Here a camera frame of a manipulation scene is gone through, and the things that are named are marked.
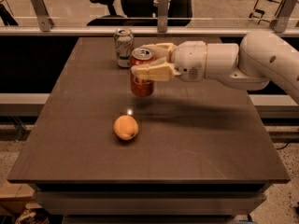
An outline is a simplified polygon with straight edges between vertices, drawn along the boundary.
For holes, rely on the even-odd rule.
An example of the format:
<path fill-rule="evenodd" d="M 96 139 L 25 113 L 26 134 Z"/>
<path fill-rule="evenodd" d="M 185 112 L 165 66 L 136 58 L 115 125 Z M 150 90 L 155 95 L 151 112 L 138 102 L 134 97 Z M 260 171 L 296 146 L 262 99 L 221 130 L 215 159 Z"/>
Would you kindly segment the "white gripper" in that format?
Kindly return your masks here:
<path fill-rule="evenodd" d="M 170 81 L 174 77 L 185 82 L 200 82 L 204 78 L 206 43 L 186 41 L 146 44 L 135 49 L 135 61 L 146 63 L 134 65 L 132 74 L 143 80 Z"/>

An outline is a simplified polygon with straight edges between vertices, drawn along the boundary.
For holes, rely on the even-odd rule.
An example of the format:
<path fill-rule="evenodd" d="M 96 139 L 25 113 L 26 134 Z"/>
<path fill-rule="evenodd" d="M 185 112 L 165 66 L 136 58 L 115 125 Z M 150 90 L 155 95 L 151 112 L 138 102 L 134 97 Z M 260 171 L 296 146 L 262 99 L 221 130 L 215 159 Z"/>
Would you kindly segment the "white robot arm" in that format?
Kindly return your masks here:
<path fill-rule="evenodd" d="M 153 62 L 134 65 L 135 77 L 185 82 L 213 79 L 239 90 L 258 91 L 273 82 L 299 103 L 299 51 L 272 32 L 245 35 L 240 44 L 185 41 L 147 44 Z"/>

